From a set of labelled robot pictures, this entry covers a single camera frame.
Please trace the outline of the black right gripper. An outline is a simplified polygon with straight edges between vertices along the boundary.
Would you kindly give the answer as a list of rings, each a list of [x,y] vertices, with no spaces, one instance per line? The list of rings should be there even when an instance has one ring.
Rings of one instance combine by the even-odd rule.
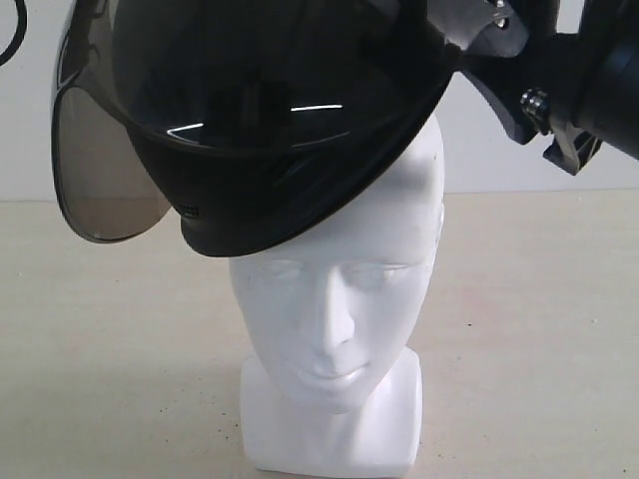
[[[612,1],[586,1],[578,31],[554,34],[552,1],[509,1],[514,14],[483,29],[462,74],[486,100],[506,136],[553,141],[543,157],[575,176],[602,141],[578,125],[595,64],[614,24]]]

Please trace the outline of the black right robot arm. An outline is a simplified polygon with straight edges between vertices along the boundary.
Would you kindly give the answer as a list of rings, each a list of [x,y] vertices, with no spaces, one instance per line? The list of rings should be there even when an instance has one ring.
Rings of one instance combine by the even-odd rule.
[[[507,137],[553,140],[543,157],[575,176],[607,144],[638,156],[638,4],[587,1],[574,33],[557,30],[559,2],[514,1],[528,41],[514,58],[467,57],[462,74]]]

